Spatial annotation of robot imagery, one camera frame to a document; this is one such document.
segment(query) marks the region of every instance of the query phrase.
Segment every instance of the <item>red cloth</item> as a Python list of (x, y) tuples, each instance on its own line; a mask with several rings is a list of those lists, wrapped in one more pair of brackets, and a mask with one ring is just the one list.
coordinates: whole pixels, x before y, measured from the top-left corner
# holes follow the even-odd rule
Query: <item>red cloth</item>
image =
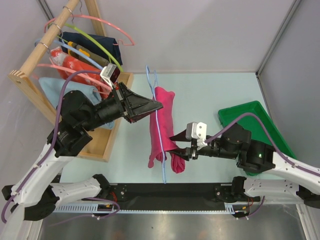
[[(56, 47), (54, 49), (51, 50), (51, 56), (52, 56), (52, 59), (53, 59), (53, 62), (58, 65), (58, 66), (62, 66), (62, 67), (65, 67), (65, 68), (68, 68), (68, 69), (72, 69), (72, 70), (75, 70), (75, 71), (80, 71), (80, 70), (89, 70), (89, 71), (96, 71), (96, 72), (100, 72), (99, 69), (83, 62), (83, 61), (80, 61), (79, 59), (76, 59), (75, 57), (73, 56), (70, 56), (68, 54), (66, 54), (65, 52), (62, 51), (62, 49), (60, 47)], [(63, 71), (63, 70), (59, 70), (58, 69), (58, 72), (61, 76), (61, 78), (63, 79), (67, 79), (71, 73), (70, 72), (67, 72), (67, 71)], [(93, 74), (93, 73), (86, 73), (89, 77), (93, 78), (93, 79), (96, 79), (100, 82), (102, 82), (100, 76), (98, 74)], [(91, 86), (94, 86), (98, 89), (99, 92), (103, 92), (103, 88), (88, 80), (88, 79), (85, 79), (81, 76), (75, 76), (72, 78), (72, 81), (73, 82), (77, 82), (77, 83), (81, 83), (81, 84), (85, 84), (85, 85), (91, 85)], [(106, 93), (100, 93), (101, 97), (103, 99), (106, 99), (108, 97), (109, 94), (106, 94)]]
[[(160, 135), (162, 139), (163, 150), (170, 151), (176, 149), (178, 146), (176, 142), (171, 141), (170, 137), (174, 136), (174, 122), (172, 119), (172, 108), (175, 98), (173, 91), (166, 91), (162, 87), (157, 86), (155, 88), (155, 96), (158, 102), (161, 102), (163, 108), (157, 111)], [(161, 151), (160, 138), (158, 133), (156, 113), (153, 112), (150, 115), (150, 136), (151, 136), (151, 154), (149, 157), (148, 167), (152, 168), (154, 160), (163, 161), (163, 154)], [(185, 170), (186, 162), (181, 157), (171, 154), (171, 168), (178, 174)]]

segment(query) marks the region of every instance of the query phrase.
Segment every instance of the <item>light blue towel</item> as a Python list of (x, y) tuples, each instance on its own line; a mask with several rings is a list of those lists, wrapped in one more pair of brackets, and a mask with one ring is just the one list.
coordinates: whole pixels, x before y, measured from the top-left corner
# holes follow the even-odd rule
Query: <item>light blue towel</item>
[[(65, 83), (65, 80), (53, 77), (40, 77), (39, 83), (49, 102), (52, 104), (52, 106), (56, 108), (59, 102), (59, 95), (62, 86)], [(66, 86), (64, 94), (72, 90), (79, 90), (83, 92), (83, 94), (93, 103), (93, 105), (96, 105), (101, 102), (101, 96), (98, 92), (96, 92), (98, 90), (95, 86), (70, 81)], [(114, 126), (115, 121), (112, 121), (101, 127), (104, 129), (112, 129)]]

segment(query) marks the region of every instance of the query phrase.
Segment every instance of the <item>clothes hanger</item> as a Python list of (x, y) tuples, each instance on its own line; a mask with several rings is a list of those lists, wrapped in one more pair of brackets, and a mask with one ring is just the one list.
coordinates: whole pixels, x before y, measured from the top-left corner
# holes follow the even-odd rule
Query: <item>clothes hanger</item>
[[(72, 18), (72, 23), (73, 23), (73, 19), (74, 19), (74, 18), (84, 18), (84, 19), (97, 20), (97, 21), (99, 21), (99, 22), (101, 22), (101, 23), (107, 24), (107, 25), (109, 25), (110, 27), (112, 27), (112, 28), (118, 30), (119, 32), (121, 32), (122, 34), (124, 34), (124, 35), (130, 40), (130, 42), (131, 42), (130, 44), (129, 44), (129, 43), (124, 43), (124, 41), (123, 41), (122, 39), (118, 39), (118, 40), (117, 40), (118, 43), (122, 43), (122, 45), (124, 45), (124, 46), (134, 46), (134, 45), (136, 45), (135, 42), (134, 42), (134, 40), (132, 39), (132, 37), (131, 37), (128, 33), (126, 33), (126, 32), (123, 31), (121, 28), (117, 27), (116, 25), (112, 24), (112, 23), (109, 22), (109, 21), (106, 21), (106, 20), (103, 20), (103, 19), (101, 19), (101, 18), (94, 17), (94, 16), (83, 15), (82, 13), (81, 13), (81, 14), (72, 15), (72, 16), (70, 16), (70, 18)], [(52, 23), (54, 20), (55, 20), (55, 18), (51, 19), (50, 21), (48, 21), (48, 22), (44, 25), (44, 32), (46, 32), (47, 25), (50, 24), (50, 23)]]
[[(40, 40), (41, 40), (41, 39), (38, 38), (37, 40), (35, 40), (34, 44), (36, 45), (37, 43), (40, 42)], [(53, 40), (53, 42), (54, 42), (55, 44), (58, 44), (58, 45), (66, 48), (66, 49), (70, 49), (71, 51), (75, 52), (75, 53), (78, 54), (79, 56), (83, 57), (84, 59), (86, 59), (87, 61), (89, 61), (90, 63), (92, 63), (97, 69), (99, 69), (99, 70), (102, 70), (102, 69), (103, 69), (102, 66), (100, 66), (98, 63), (96, 63), (96, 62), (95, 62), (94, 60), (92, 60), (90, 57), (86, 56), (85, 54), (83, 54), (83, 53), (80, 52), (79, 50), (75, 49), (74, 47), (69, 46), (69, 45), (67, 45), (67, 44), (65, 44), (65, 43), (63, 43), (63, 42), (58, 41), (58, 40)]]
[[(50, 51), (49, 47), (48, 47), (46, 44), (42, 43), (41, 41), (38, 41), (36, 44), (42, 44), (42, 45), (44, 45), (44, 46), (47, 48), (47, 52), (48, 52), (49, 54), (51, 54), (51, 51)], [(63, 71), (69, 72), (69, 73), (71, 73), (71, 74), (73, 74), (73, 73), (76, 72), (76, 71), (73, 70), (73, 69), (70, 69), (70, 68), (67, 68), (67, 67), (63, 67), (63, 66), (55, 65), (51, 57), (49, 57), (49, 60), (50, 60), (50, 62), (51, 62), (52, 64), (40, 63), (40, 64), (37, 65), (37, 67), (49, 67), (49, 68), (59, 69), (59, 70), (63, 70)], [(81, 74), (79, 74), (79, 76), (82, 77), (82, 78), (88, 79), (88, 80), (91, 81), (92, 83), (95, 83), (95, 84), (101, 86), (101, 87), (105, 90), (105, 93), (106, 93), (106, 94), (109, 94), (109, 93), (111, 92), (111, 90), (112, 90), (111, 87), (109, 87), (109, 86), (106, 85), (105, 83), (103, 83), (103, 82), (101, 82), (101, 81), (98, 81), (98, 80), (96, 80), (96, 79), (94, 79), (94, 78), (92, 78), (92, 77), (90, 77), (90, 76), (88, 76), (88, 75), (86, 75), (86, 74), (81, 73)]]
[[(150, 86), (152, 95), (154, 100), (157, 100), (156, 98), (156, 92), (155, 92), (155, 88), (158, 86), (158, 76), (157, 76), (157, 72), (156, 70), (154, 70), (153, 74), (154, 74), (154, 83), (151, 83), (150, 80), (150, 69), (149, 66), (146, 65), (145, 66), (145, 73), (146, 73), (146, 79), (148, 81), (148, 84)], [(161, 163), (161, 167), (162, 167), (162, 181), (164, 184), (167, 183), (167, 177), (166, 177), (166, 154), (164, 151), (164, 146), (163, 146), (163, 142), (162, 142), (162, 137), (161, 137), (161, 131), (160, 131), (160, 126), (159, 126), (159, 120), (158, 120), (158, 110), (155, 111), (155, 121), (156, 121), (156, 127), (157, 127), (157, 131), (158, 131), (158, 136), (159, 136), (159, 142), (160, 142), (160, 147), (161, 147), (161, 153), (162, 153), (162, 163)]]
[[(66, 71), (68, 73), (75, 73), (76, 71), (75, 70), (72, 70), (70, 68), (67, 68), (67, 67), (64, 67), (64, 66), (58, 66), (58, 65), (55, 65), (55, 64), (46, 64), (46, 63), (39, 63), (37, 65), (37, 67), (47, 67), (47, 68), (53, 68), (53, 69), (59, 69), (59, 70), (62, 70), (62, 71)], [(79, 77), (82, 77), (82, 78), (85, 78), (85, 79), (88, 79), (89, 81), (101, 86), (103, 89), (104, 89), (104, 92), (102, 92), (103, 94), (109, 94), (111, 92), (111, 87), (109, 87), (108, 85), (105, 85), (103, 82), (100, 82), (84, 73), (80, 73), (78, 74)]]
[(108, 52), (99, 42), (97, 42), (93, 37), (91, 37), (90, 35), (88, 35), (87, 33), (85, 33), (84, 31), (82, 31), (81, 29), (77, 28), (74, 25), (65, 23), (64, 24), (66, 27), (71, 28), (75, 31), (77, 31), (78, 33), (80, 33), (81, 35), (83, 35), (84, 37), (86, 37), (87, 39), (89, 39), (91, 42), (93, 42), (97, 47), (99, 47), (106, 55), (108, 55), (109, 57), (109, 62), (111, 62), (111, 60), (115, 63), (115, 65), (119, 68), (119, 70), (121, 72), (124, 71), (124, 69), (121, 67), (120, 63), (115, 59), (114, 56), (112, 56), (112, 54), (110, 52)]

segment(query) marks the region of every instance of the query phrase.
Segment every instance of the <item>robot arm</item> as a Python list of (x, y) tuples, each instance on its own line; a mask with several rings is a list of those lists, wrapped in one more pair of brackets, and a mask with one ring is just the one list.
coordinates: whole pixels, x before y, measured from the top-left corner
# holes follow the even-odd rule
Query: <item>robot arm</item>
[(92, 140), (87, 131), (93, 131), (120, 117), (129, 123), (135, 123), (162, 107), (160, 102), (130, 91), (122, 82), (117, 83), (109, 97), (97, 105), (93, 105), (81, 91), (75, 90), (65, 94), (57, 140), (45, 162), (38, 166), (51, 147), (54, 131), (48, 136), (40, 156), (22, 180), (16, 185), (5, 186), (2, 189), (6, 200), (14, 196), (15, 205), (11, 211), (23, 205), (24, 220), (37, 221), (65, 203), (106, 195), (109, 183), (102, 175), (95, 175), (89, 180), (73, 184), (51, 182), (59, 171)]
[(203, 122), (192, 122), (186, 130), (172, 136), (177, 142), (191, 142), (191, 147), (176, 148), (171, 153), (189, 161), (198, 156), (236, 159), (237, 167), (249, 173), (268, 173), (285, 180), (262, 180), (235, 177), (232, 185), (234, 194), (245, 193), (248, 197), (272, 196), (281, 199), (300, 199), (310, 207), (320, 208), (320, 169), (297, 161), (286, 159), (276, 152), (273, 146), (251, 140), (251, 132), (237, 123), (216, 138), (204, 145), (210, 136), (203, 130)]

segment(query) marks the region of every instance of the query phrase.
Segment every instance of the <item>white wall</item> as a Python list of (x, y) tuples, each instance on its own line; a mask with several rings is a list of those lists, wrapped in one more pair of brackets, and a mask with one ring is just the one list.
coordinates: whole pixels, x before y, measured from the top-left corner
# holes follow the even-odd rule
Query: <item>white wall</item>
[[(57, 15), (66, 1), (47, 2)], [(136, 42), (136, 46), (120, 47), (128, 72), (143, 72), (146, 64), (170, 72), (255, 72), (292, 2), (98, 0), (102, 18)], [(74, 22), (91, 29), (90, 20)], [(111, 27), (107, 32), (123, 38)]]
[[(320, 1), (302, 1), (262, 72), (272, 117), (297, 159), (320, 167)], [(320, 223), (320, 210), (312, 209)]]
[[(38, 155), (52, 125), (9, 80), (42, 36), (46, 22), (35, 0), (2, 1), (0, 8), (0, 188), (17, 183)], [(38, 70), (39, 73), (51, 73)], [(0, 210), (5, 200), (0, 195)]]

